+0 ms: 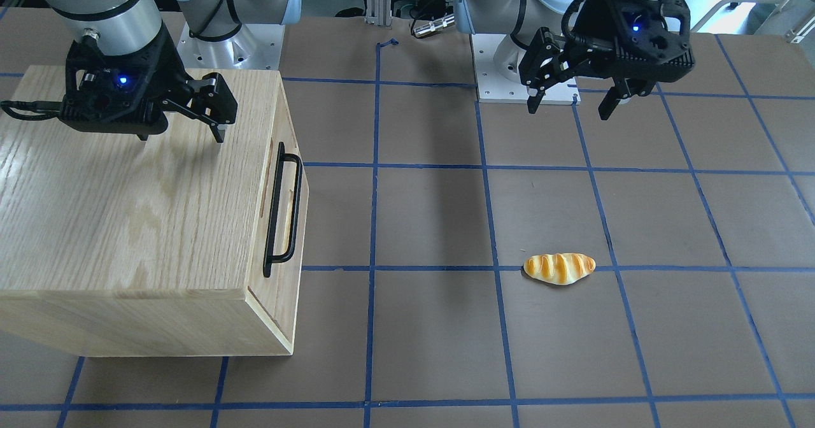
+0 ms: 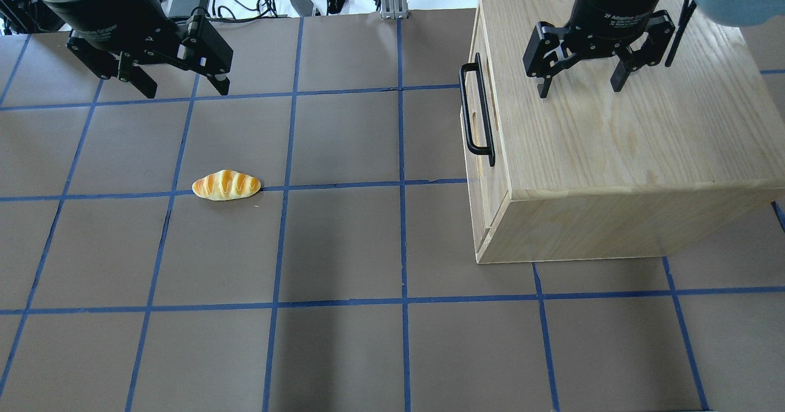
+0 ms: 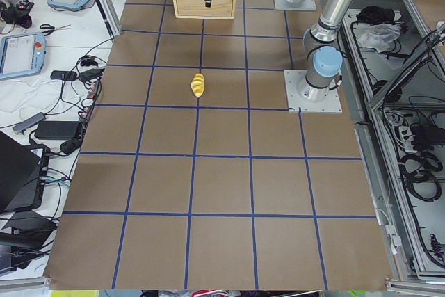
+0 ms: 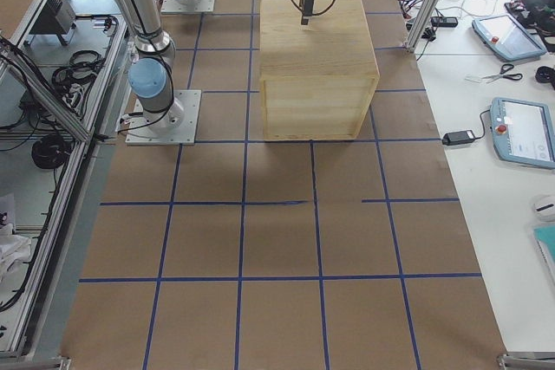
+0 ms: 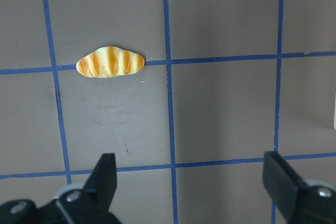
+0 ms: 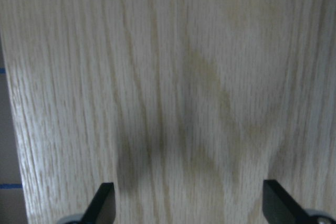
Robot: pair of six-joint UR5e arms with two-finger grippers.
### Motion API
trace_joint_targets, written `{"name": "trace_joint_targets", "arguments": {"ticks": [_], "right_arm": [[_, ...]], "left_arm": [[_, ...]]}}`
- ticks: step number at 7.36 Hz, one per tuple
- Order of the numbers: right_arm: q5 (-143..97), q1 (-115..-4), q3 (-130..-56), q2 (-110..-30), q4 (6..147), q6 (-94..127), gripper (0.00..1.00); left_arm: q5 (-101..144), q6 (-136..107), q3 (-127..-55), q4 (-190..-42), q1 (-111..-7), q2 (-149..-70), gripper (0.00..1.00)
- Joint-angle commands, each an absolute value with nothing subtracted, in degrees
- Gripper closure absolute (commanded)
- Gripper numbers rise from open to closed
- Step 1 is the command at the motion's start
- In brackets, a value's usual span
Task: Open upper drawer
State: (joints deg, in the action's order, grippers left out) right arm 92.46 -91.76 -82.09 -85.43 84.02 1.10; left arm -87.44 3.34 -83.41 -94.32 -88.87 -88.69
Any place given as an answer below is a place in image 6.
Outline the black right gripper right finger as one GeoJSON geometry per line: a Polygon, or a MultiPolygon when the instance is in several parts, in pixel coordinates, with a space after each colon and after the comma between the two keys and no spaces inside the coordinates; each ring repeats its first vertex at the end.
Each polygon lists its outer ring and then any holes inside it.
{"type": "Polygon", "coordinates": [[[262,188],[262,211],[268,223],[309,222],[307,212],[276,180],[264,180],[262,188]]]}

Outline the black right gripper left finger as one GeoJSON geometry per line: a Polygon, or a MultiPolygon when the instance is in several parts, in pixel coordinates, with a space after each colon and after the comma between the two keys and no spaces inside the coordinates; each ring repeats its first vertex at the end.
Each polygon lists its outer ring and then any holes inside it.
{"type": "Polygon", "coordinates": [[[116,197],[113,183],[102,183],[81,218],[81,223],[114,223],[116,197]]]}

